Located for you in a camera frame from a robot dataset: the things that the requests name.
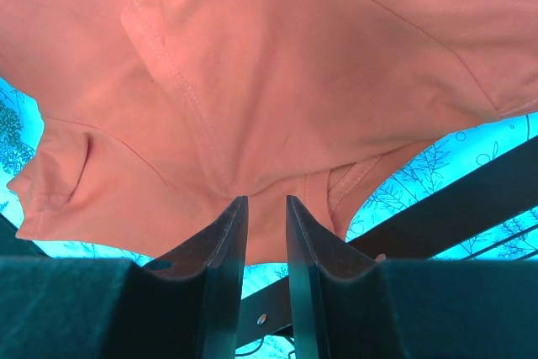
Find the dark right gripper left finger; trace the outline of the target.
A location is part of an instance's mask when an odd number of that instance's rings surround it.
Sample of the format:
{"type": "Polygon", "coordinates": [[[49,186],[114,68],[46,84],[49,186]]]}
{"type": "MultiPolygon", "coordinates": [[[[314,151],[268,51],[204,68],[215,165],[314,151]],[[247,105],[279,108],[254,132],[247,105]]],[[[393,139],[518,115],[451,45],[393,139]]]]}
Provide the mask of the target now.
{"type": "Polygon", "coordinates": [[[5,257],[4,358],[231,358],[248,200],[139,266],[129,259],[5,257]]]}

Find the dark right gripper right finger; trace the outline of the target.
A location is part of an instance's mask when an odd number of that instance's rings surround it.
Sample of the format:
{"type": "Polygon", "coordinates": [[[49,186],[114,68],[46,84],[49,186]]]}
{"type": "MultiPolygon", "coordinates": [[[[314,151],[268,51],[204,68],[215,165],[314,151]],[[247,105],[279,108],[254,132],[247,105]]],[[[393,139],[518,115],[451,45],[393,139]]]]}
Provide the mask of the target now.
{"type": "Polygon", "coordinates": [[[534,261],[376,262],[287,198],[299,358],[534,358],[534,261]]]}

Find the orange t shirt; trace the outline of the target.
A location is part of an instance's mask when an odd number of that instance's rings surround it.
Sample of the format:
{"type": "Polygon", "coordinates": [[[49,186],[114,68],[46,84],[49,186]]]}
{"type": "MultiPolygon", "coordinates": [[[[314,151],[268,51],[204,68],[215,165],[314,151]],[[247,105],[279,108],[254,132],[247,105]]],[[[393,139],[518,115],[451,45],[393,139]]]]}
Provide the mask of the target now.
{"type": "Polygon", "coordinates": [[[1,76],[45,123],[8,184],[24,240],[157,257],[249,199],[344,237],[445,135],[537,109],[537,0],[1,0],[1,76]]]}

